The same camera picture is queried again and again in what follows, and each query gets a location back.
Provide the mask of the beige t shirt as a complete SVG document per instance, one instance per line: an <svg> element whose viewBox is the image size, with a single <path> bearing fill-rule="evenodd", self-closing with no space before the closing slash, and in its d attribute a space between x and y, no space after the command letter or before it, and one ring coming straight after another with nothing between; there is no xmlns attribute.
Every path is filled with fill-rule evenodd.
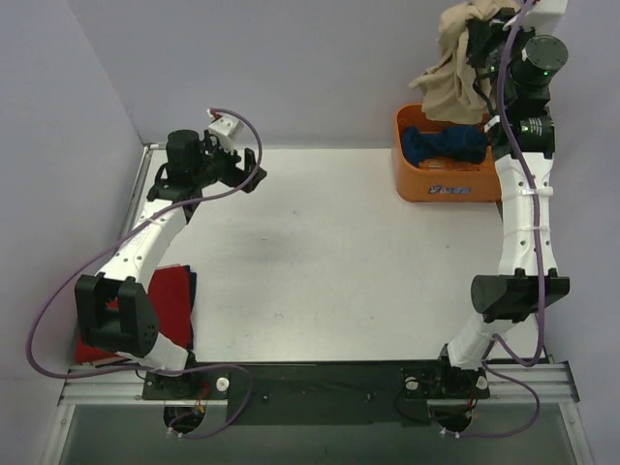
<svg viewBox="0 0 620 465"><path fill-rule="evenodd" d="M439 62L410 82L423 94L421 110L432 121L477 125L486 114L486 103L473 88L476 71L467 63L467 22L490 20L503 8L517 11L514 1L467 1L442 12L437 44Z"/></svg>

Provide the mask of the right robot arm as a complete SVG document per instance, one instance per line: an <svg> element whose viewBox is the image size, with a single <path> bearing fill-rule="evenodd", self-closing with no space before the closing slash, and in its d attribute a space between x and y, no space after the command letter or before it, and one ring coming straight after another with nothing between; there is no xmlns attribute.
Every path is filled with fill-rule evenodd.
<svg viewBox="0 0 620 465"><path fill-rule="evenodd" d="M464 389L465 371L480 370L492 348L506 346L507 333L525 322L537 326L536 347L531 357L514 360L537 364L543 355L544 312L571 289L552 251L555 125L548 108L549 84L569 54L561 40L517 17L503 9L491 19L467 23L467 62L477 80L491 84L484 130L500 181L503 249L496 274L473 278L474 313L443 349L447 363L432 373L433 387L444 396Z"/></svg>

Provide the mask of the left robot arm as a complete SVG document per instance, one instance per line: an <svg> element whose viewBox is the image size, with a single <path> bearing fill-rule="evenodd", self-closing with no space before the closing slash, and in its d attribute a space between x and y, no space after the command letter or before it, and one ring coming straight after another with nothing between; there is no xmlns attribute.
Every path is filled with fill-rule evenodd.
<svg viewBox="0 0 620 465"><path fill-rule="evenodd" d="M260 166L260 150L235 149L232 131L176 130L169 133L165 150L167 161L147 192L133 235L96 274L77 279L75 298L85 345L166 376L165 388L187 399L197 392L200 376L189 368L190 351L162 331L147 288L172 241L203 201L204 188L221 183L251 193L267 172Z"/></svg>

